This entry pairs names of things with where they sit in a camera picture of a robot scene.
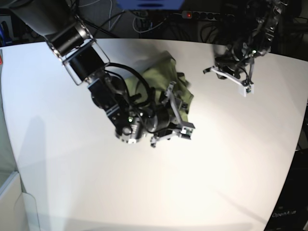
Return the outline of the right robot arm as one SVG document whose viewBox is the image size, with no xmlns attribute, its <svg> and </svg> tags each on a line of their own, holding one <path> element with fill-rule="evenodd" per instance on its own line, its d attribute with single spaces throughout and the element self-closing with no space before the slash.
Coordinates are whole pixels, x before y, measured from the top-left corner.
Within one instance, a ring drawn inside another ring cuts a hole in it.
<svg viewBox="0 0 308 231">
<path fill-rule="evenodd" d="M 64 0 L 3 0 L 0 5 L 44 38 L 75 84 L 88 84 L 94 104 L 105 111 L 122 142 L 137 143 L 151 134 L 155 147 L 172 137 L 191 138 L 192 95 L 172 57 L 139 73 L 111 62 Z"/>
</svg>

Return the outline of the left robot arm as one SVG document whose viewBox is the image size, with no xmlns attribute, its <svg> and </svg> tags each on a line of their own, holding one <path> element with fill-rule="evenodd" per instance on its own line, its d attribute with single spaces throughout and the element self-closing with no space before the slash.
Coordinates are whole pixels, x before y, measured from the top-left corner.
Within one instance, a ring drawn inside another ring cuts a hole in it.
<svg viewBox="0 0 308 231">
<path fill-rule="evenodd" d="M 276 28 L 288 3 L 287 0 L 222 1 L 213 43 L 226 49 L 215 54 L 214 65 L 203 73 L 215 72 L 218 78 L 234 80 L 246 88 L 253 85 L 255 59 L 271 51 Z"/>
</svg>

